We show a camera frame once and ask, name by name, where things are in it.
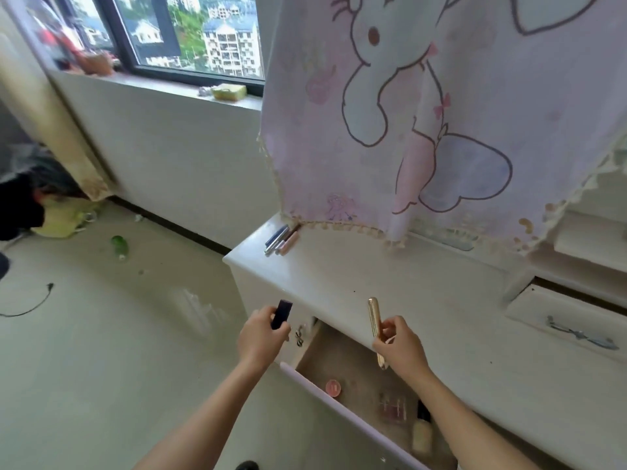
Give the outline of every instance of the pile of pens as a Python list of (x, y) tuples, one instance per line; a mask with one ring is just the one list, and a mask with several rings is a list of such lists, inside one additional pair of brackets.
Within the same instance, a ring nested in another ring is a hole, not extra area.
[(300, 237), (298, 233), (299, 229), (300, 224), (295, 225), (291, 229), (290, 226), (286, 224), (272, 234), (272, 237), (266, 241), (266, 256), (269, 256), (272, 252), (280, 256), (286, 255)]

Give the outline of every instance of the person's left hand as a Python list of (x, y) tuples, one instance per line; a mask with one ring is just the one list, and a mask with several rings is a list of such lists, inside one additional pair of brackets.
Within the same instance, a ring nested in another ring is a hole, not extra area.
[(254, 371), (263, 373), (268, 369), (292, 330), (286, 321), (278, 330), (270, 328), (276, 310), (277, 307), (270, 305), (255, 310), (239, 332), (239, 362)]

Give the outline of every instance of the black shoe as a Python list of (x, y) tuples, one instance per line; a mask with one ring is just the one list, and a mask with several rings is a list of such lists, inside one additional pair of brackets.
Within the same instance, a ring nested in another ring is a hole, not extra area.
[(239, 464), (235, 470), (259, 470), (259, 466), (255, 462), (248, 460)]

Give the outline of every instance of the forearm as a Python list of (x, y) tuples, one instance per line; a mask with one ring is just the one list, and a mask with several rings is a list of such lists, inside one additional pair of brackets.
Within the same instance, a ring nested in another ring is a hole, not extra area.
[(413, 379), (409, 385), (431, 412), (464, 470), (539, 470), (435, 375)]
[(200, 409), (159, 442), (134, 470), (211, 470), (262, 374), (262, 370), (240, 363)]

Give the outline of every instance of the black baseboard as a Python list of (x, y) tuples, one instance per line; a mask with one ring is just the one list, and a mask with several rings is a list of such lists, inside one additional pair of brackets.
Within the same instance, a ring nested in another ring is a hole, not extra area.
[(170, 222), (167, 219), (163, 219), (161, 216), (157, 216), (156, 214), (151, 213), (150, 211), (146, 211), (144, 208), (140, 208), (139, 206), (129, 203), (128, 201), (126, 201), (125, 199), (122, 199), (119, 196), (112, 196), (108, 199), (109, 201), (119, 206), (122, 206), (123, 208), (126, 208), (129, 211), (134, 212), (135, 214), (141, 214), (145, 218), (150, 219), (153, 222), (156, 222), (160, 226), (163, 226), (164, 228), (169, 229), (177, 233), (178, 235), (183, 236), (186, 239), (189, 239), (190, 241), (194, 241), (197, 244), (207, 247), (208, 249), (211, 249), (212, 251), (217, 252), (218, 254), (222, 254), (223, 256), (225, 256), (226, 254), (231, 252), (231, 249), (229, 249), (225, 245), (218, 244), (215, 241), (212, 241), (211, 239), (207, 239), (206, 237), (201, 236), (200, 234), (196, 234), (195, 232), (192, 232), (189, 229), (185, 229), (184, 227), (181, 227), (178, 224), (175, 224), (174, 222)]

